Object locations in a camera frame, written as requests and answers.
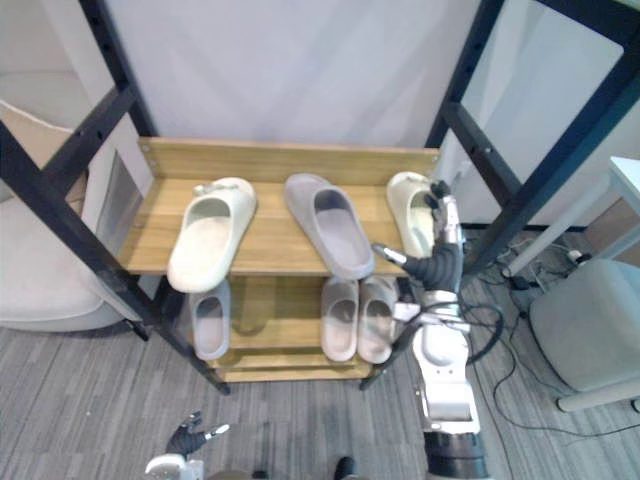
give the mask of robotic arm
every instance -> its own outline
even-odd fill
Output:
[[[399,302],[394,317],[406,326],[392,357],[409,345],[421,371],[416,391],[428,457],[428,479],[489,478],[480,440],[480,423],[465,366],[469,324],[458,303],[462,278],[462,229],[456,201],[444,182],[425,199],[434,212],[436,243],[431,257],[417,259],[384,245],[374,251],[422,284],[419,303]],[[363,382],[364,389],[368,383]]]

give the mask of black metal frame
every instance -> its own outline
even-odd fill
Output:
[[[472,273],[493,261],[511,238],[575,172],[600,141],[640,98],[640,12],[614,0],[571,2],[537,0],[621,45],[615,64],[584,108],[523,185],[484,135],[461,101],[500,14],[504,0],[482,0],[426,147],[439,147],[448,128],[460,139],[503,210],[467,256]],[[229,386],[214,369],[199,360],[193,348],[176,334],[165,304],[175,299],[166,277],[154,300],[138,286],[64,200],[122,116],[129,112],[141,136],[155,128],[134,82],[104,3],[80,0],[87,22],[109,68],[115,87],[93,109],[40,171],[4,124],[0,125],[0,177],[34,213],[142,319],[152,325],[220,392]]]
[[[177,334],[168,315],[163,311],[165,300],[171,294],[166,277],[163,278],[156,298],[150,299],[138,286],[138,277],[118,263],[65,201],[68,190],[128,111],[131,112],[139,134],[149,135],[154,132],[140,103],[132,77],[127,74],[122,50],[114,43],[117,37],[110,26],[104,6],[95,0],[80,3],[116,85],[76,128],[43,170],[33,162],[4,123],[0,123],[0,177],[107,287],[140,316],[143,325],[154,327],[174,350],[187,358],[221,393],[227,395],[230,393],[229,386],[216,374],[215,369],[196,357],[193,347]],[[144,339],[144,329],[134,328],[134,331]]]
[[[624,52],[529,178],[519,180],[460,102],[503,0],[482,0],[425,147],[440,147],[451,128],[502,211],[474,244],[466,273],[490,264],[582,165],[640,98],[640,11],[615,0],[537,0],[619,44]]]

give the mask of white table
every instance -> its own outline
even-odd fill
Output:
[[[604,195],[616,191],[640,215],[640,160],[611,157],[609,169],[590,190],[585,192],[567,211],[549,225],[536,240],[516,257],[502,273],[513,276],[562,235]],[[640,225],[629,230],[600,252],[599,258],[614,258],[640,241]]]

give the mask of gray cushion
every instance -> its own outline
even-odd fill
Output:
[[[531,306],[540,347],[577,390],[640,377],[640,268],[591,260]]]

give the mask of white slipper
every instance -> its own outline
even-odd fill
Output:
[[[424,196],[431,192],[431,182],[414,172],[395,174],[387,183],[387,202],[396,221],[402,247],[417,258],[431,256],[433,216]]]
[[[391,355],[398,300],[393,278],[369,277],[360,283],[358,355],[369,363],[383,363]]]
[[[214,360],[229,348],[231,289],[223,280],[208,292],[189,295],[193,346],[198,358]]]
[[[358,282],[332,277],[322,288],[322,351],[334,362],[356,353]]]
[[[167,267],[171,286],[188,293],[211,290],[227,276],[257,204],[242,178],[198,185],[194,195]]]

